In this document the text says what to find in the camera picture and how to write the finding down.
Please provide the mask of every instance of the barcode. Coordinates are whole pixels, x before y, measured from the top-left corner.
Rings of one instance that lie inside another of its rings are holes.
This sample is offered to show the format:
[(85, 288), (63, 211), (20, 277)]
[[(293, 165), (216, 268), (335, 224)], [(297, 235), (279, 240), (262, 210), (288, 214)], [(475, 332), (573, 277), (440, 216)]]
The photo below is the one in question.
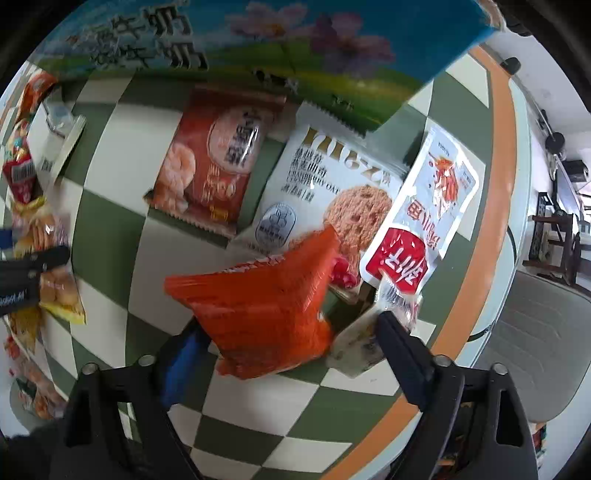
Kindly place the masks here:
[(41, 171), (51, 171), (51, 167), (53, 163), (51, 163), (48, 159), (44, 158), (43, 163), (41, 164)]
[(35, 164), (33, 163), (33, 160), (27, 160), (25, 163), (22, 163), (20, 165), (14, 165), (12, 167), (11, 174), (13, 183), (34, 178)]

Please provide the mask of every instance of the white snack package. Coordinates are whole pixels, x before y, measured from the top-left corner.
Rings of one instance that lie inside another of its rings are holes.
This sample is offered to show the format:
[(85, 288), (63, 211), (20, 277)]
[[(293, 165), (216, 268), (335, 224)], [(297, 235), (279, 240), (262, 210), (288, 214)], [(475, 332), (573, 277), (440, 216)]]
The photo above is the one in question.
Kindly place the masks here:
[(445, 256), (478, 184), (476, 171), (456, 141), (432, 127), (363, 255), (362, 278), (378, 287), (386, 272), (403, 293), (418, 293)]
[(341, 242), (331, 287), (356, 302), (362, 283), (359, 260), (402, 181), (329, 114), (304, 104), (296, 118), (252, 225), (230, 242), (228, 250), (249, 249), (253, 258), (284, 252), (331, 224)]
[(60, 87), (54, 87), (37, 109), (27, 141), (45, 195), (50, 194), (85, 125), (86, 118), (73, 116), (62, 101)]
[(326, 365), (350, 378), (377, 365), (384, 359), (374, 333), (378, 315), (393, 312), (400, 324), (411, 333), (417, 324), (422, 301), (420, 295), (401, 293), (396, 284), (383, 275), (375, 293), (375, 303), (337, 335), (326, 357)]

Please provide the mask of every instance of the flower image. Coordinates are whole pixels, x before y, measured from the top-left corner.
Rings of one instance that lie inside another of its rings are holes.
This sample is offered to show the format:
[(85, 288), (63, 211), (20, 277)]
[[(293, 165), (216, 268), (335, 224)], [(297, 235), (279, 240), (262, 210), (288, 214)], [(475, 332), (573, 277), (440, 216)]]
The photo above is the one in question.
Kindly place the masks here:
[(311, 33), (311, 27), (299, 27), (308, 7), (303, 4), (290, 4), (276, 11), (261, 2), (250, 2), (246, 14), (226, 16), (230, 30), (243, 37), (255, 40), (281, 40), (302, 37)]
[(318, 17), (310, 48), (324, 57), (327, 72), (367, 77), (380, 64), (394, 61), (389, 40), (379, 35), (357, 35), (362, 26), (363, 20), (356, 14)]

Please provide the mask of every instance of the green and white checkered tablecloth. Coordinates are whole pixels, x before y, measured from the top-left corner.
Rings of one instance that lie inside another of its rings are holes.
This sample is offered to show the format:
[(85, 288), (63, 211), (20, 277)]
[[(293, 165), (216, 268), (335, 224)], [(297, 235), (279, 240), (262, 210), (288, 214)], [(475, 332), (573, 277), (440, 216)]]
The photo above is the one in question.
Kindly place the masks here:
[[(232, 264), (225, 239), (149, 208), (142, 199), (154, 184), (192, 85), (138, 76), (63, 85), (65, 101), (74, 114), (86, 116), (87, 125), (57, 184), (53, 205), (69, 215), (87, 325), (47, 315), (34, 359), (65, 395), (82, 365), (129, 365), (182, 330), (191, 311), (164, 294), (166, 276)], [(486, 198), (492, 158), (491, 101), (488, 72), (466, 56), (376, 134), (395, 156), (412, 161), (429, 117), (464, 143), (481, 177), (481, 190), (446, 260), (424, 290), (418, 335), (426, 342), (434, 340), (449, 313), (478, 236), (480, 196)], [(252, 218), (281, 154), (289, 118), (264, 142), (241, 227)], [(4, 127), (3, 143), (10, 129)], [(4, 180), (0, 185), (5, 202), (7, 185)], [(8, 207), (2, 215), (4, 225), (10, 225)], [(347, 306), (330, 293), (324, 304), (338, 325), (354, 319), (360, 307)], [(219, 480), (318, 479), (365, 437), (400, 394), (385, 362), (355, 380), (327, 369), (319, 359), (241, 381), (215, 373), (216, 360), (212, 347), (170, 418), (198, 468)], [(126, 433), (137, 438), (132, 410), (121, 405), (121, 411)]]

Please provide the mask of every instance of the cookie image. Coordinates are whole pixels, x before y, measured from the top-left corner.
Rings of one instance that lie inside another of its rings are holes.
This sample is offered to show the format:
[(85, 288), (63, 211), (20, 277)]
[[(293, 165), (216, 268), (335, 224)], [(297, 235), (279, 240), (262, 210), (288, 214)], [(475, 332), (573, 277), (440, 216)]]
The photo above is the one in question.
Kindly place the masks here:
[(392, 207), (388, 194), (371, 185), (339, 193), (324, 213), (340, 240), (340, 253), (349, 261), (349, 272), (359, 273), (361, 252), (368, 249), (386, 214)]

